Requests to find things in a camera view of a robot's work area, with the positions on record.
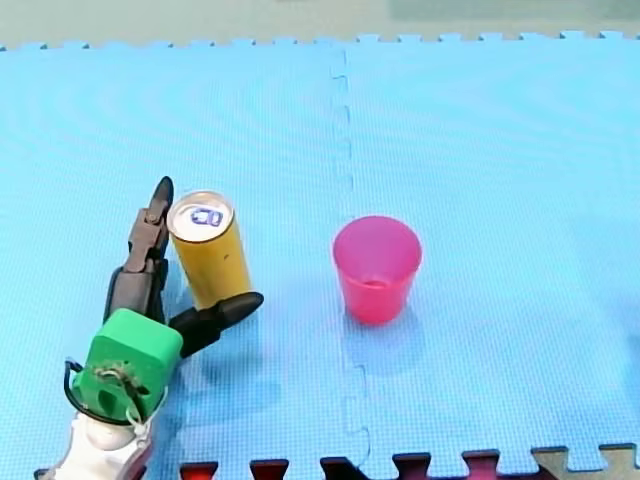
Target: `yellow can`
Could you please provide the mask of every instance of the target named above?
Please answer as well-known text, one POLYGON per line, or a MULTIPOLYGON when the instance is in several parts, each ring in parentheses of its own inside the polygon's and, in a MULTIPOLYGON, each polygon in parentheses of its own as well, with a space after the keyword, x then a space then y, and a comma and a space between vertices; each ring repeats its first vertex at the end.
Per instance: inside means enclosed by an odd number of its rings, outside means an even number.
POLYGON ((236 215, 222 195, 186 195, 169 210, 167 228, 198 310, 251 291, 236 215))

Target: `pink cup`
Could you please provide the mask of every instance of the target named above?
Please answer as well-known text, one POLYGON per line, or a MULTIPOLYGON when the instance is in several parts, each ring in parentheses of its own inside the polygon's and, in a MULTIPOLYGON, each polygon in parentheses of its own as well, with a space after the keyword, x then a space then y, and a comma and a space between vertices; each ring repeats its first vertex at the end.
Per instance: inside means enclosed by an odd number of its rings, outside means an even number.
POLYGON ((416 234, 389 217, 363 217, 333 242, 347 311, 367 325, 393 320, 404 308, 422 261, 416 234))

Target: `robotic hand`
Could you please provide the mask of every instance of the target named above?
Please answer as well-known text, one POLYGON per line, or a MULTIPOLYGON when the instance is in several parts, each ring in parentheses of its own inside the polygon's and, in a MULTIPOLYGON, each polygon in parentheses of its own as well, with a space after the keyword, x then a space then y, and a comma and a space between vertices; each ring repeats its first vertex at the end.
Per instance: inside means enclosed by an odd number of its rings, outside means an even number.
POLYGON ((129 257, 111 277, 103 325, 85 366, 65 362, 64 392, 77 411, 71 442, 60 462, 34 472, 36 480, 140 480, 152 421, 179 361, 219 340, 263 302, 248 292, 204 310, 190 308, 165 324, 161 293, 172 202, 173 183, 164 177, 149 207, 138 212, 129 257))

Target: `mat seam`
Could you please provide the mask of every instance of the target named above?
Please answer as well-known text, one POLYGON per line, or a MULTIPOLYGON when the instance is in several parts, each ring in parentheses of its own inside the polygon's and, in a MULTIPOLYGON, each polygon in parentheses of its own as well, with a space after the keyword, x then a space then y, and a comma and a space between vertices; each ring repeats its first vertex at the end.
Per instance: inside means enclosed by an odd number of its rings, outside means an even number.
MULTIPOLYGON (((336 207, 340 225, 354 218, 351 139, 351 105, 349 101, 350 85, 348 75, 348 50, 342 43, 335 45, 331 62, 331 82, 333 84, 332 113, 334 122, 334 178, 337 184, 336 207)), ((346 358, 344 345, 341 347, 341 363, 345 378, 343 399, 343 428, 345 434, 360 447, 360 458, 349 458, 359 467, 369 457, 370 439, 365 425, 366 375, 364 366, 352 365, 346 358)))

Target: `blue text on can lid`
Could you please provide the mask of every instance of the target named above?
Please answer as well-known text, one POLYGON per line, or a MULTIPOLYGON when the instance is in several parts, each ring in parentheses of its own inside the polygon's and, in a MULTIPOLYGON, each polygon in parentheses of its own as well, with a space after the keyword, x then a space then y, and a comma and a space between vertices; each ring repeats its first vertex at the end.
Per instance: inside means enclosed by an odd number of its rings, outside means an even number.
POLYGON ((173 204, 167 214, 167 228, 185 242, 206 242, 227 231, 233 207, 220 194, 192 192, 173 204))

